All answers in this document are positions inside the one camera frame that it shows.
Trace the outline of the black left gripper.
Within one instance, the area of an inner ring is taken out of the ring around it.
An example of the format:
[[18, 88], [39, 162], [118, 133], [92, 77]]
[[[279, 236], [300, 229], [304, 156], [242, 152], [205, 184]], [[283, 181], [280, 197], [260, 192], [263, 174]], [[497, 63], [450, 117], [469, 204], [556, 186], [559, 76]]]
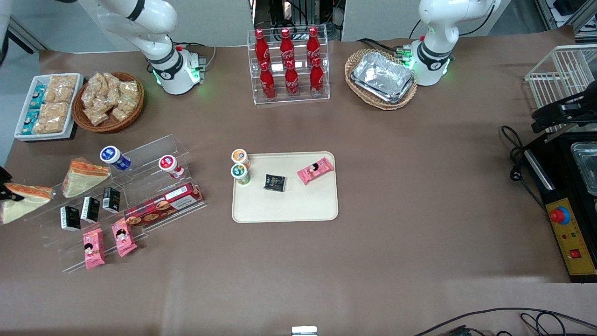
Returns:
[[595, 90], [585, 90], [562, 100], [559, 106], [544, 106], [532, 113], [535, 134], [547, 128], [565, 123], [586, 125], [596, 123], [597, 94]]

